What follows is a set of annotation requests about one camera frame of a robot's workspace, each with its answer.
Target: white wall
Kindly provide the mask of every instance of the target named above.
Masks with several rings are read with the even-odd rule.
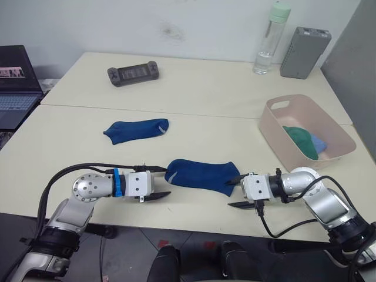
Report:
[[[329,54],[360,0],[285,0],[296,26],[328,29]],[[40,78],[61,77],[84,51],[253,61],[273,0],[0,0],[0,45],[23,44]]]

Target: bottle cap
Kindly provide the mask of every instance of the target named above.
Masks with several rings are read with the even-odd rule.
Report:
[[[272,22],[277,22],[278,24],[283,24],[287,21],[290,11],[291,8],[289,4],[276,2],[271,8],[269,20]]]

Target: plastic storage bin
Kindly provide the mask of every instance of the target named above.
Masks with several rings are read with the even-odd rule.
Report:
[[[326,142],[318,160],[306,157],[282,126],[297,126]],[[287,95],[267,101],[259,128],[269,146],[290,172],[296,167],[322,169],[357,147],[353,139],[311,98]]]

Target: dark blue sock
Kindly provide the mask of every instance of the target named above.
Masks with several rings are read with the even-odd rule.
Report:
[[[164,134],[169,128],[167,119],[150,119],[141,122],[115,122],[103,134],[110,137],[112,144],[135,139],[150,138]]]
[[[225,182],[239,175],[232,162],[215,165],[179,159],[169,164],[164,179],[174,185],[213,190],[230,197],[235,185]]]

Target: black cable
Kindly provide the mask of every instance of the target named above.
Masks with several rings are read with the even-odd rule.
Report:
[[[263,216],[263,215],[260,215],[260,218],[261,218],[261,221],[263,222],[263,225],[264,225],[264,227],[265,227],[266,232],[269,234],[270,237],[275,238],[275,239],[281,237],[282,235],[286,234],[287,232],[291,231],[292,229],[294,229],[294,228],[296,228],[296,227],[299,227],[299,226],[302,226],[302,225],[304,225],[304,224],[311,223],[311,222],[317,222],[317,219],[308,219],[308,220],[305,220],[305,221],[299,222],[299,223],[297,223],[297,224],[294,224],[294,225],[290,226],[289,228],[283,230],[283,231],[280,232],[279,234],[274,235],[274,234],[270,231],[270,229],[269,229],[269,227],[268,227],[268,224],[267,224],[266,221],[265,221],[264,216]]]
[[[44,227],[44,224],[45,224],[48,194],[49,194],[49,191],[50,191],[52,185],[56,181],[58,181],[61,177],[63,177],[64,175],[66,175],[70,172],[74,172],[76,170],[89,169],[89,170],[93,170],[93,171],[96,171],[96,172],[99,172],[99,173],[106,173],[105,170],[100,170],[100,169],[98,169],[94,166],[111,167],[111,168],[117,167],[117,168],[120,168],[120,169],[133,169],[133,166],[124,166],[124,165],[121,165],[121,164],[119,164],[119,165],[114,164],[113,165],[113,164],[108,164],[108,163],[80,163],[80,164],[75,164],[73,166],[66,167],[66,168],[60,170],[59,172],[57,172],[57,174],[55,174],[50,179],[47,186],[43,190],[42,195],[41,195],[41,199],[39,201],[38,215],[37,215],[37,218],[36,218],[36,230],[35,230],[35,235],[34,235],[35,241],[37,241],[39,239],[39,237],[41,236],[41,233],[42,233],[42,230],[43,230],[43,227]],[[27,253],[29,253],[31,251],[31,249],[32,249],[32,246],[29,246],[24,252],[21,253],[21,255],[13,262],[13,264],[10,266],[8,271],[2,277],[1,282],[6,282],[6,279],[12,273],[13,269],[18,264],[21,263],[21,261],[24,259],[25,255]]]
[[[354,275],[355,275],[355,271],[356,271],[355,268],[356,268],[356,263],[359,259],[359,256],[361,255],[361,253],[366,248],[368,248],[370,245],[372,245],[375,242],[375,240],[376,240],[376,231],[375,231],[375,228],[373,228],[372,235],[369,238],[367,238],[366,241],[363,242],[362,246],[360,246],[360,248],[356,252],[355,256],[351,260],[350,266],[348,267],[348,281],[349,282],[354,281]]]
[[[39,208],[38,208],[38,215],[37,215],[37,228],[36,228],[36,233],[35,233],[35,240],[39,238],[39,236],[42,233],[43,227],[44,227],[44,222],[46,219],[46,210],[47,210],[47,201],[48,201],[48,194],[51,189],[51,186],[62,176],[74,172],[75,170],[80,170],[80,169],[90,169],[90,170],[95,170],[97,172],[105,173],[103,170],[99,170],[93,166],[99,166],[99,167],[118,167],[120,169],[133,169],[133,166],[124,166],[121,164],[113,165],[113,164],[108,164],[108,163],[80,163],[80,164],[75,164],[73,166],[66,167],[57,174],[51,178],[47,186],[45,187],[45,190],[42,193],[41,200],[39,202]]]
[[[324,176],[321,176],[315,180],[313,180],[304,190],[303,192],[301,192],[301,194],[297,197],[294,197],[294,200],[298,200],[298,199],[301,199],[311,188],[312,186],[314,186],[316,183],[322,181],[323,179],[329,179],[330,181],[332,181],[337,187],[338,189],[341,191],[341,193],[343,194],[343,196],[346,198],[346,201],[348,202],[348,204],[357,212],[357,209],[355,208],[354,204],[352,203],[352,201],[350,200],[350,197],[348,196],[348,194],[346,193],[345,189],[342,188],[342,186],[331,176],[328,176],[328,175],[324,175]]]
[[[355,208],[354,204],[352,203],[352,201],[350,200],[350,198],[348,197],[346,191],[342,188],[342,186],[331,176],[327,176],[327,175],[324,175],[324,176],[321,176],[315,180],[313,180],[301,193],[299,196],[296,196],[296,197],[293,197],[294,200],[299,200],[301,198],[303,198],[303,196],[318,182],[322,181],[323,179],[329,179],[330,181],[332,181],[337,187],[338,189],[341,190],[342,194],[344,195],[344,197],[346,198],[346,201],[348,202],[348,204],[358,213],[358,215],[360,216],[359,212],[357,211],[357,209]],[[261,218],[261,221],[263,222],[263,226],[265,227],[265,230],[266,232],[268,233],[268,235],[272,238],[279,238],[281,237],[282,235],[286,234],[287,232],[291,231],[292,229],[296,228],[296,227],[299,227],[299,226],[302,226],[304,224],[307,224],[307,223],[311,223],[311,222],[317,222],[317,219],[309,219],[309,220],[305,220],[305,221],[302,221],[302,222],[299,222],[297,224],[294,224],[292,226],[290,226],[289,228],[283,230],[281,233],[277,234],[277,235],[274,235],[266,221],[265,221],[265,218],[264,218],[264,204],[263,203],[260,203],[260,207],[257,207],[256,206],[256,209],[257,209],[257,213],[258,215],[260,216]]]

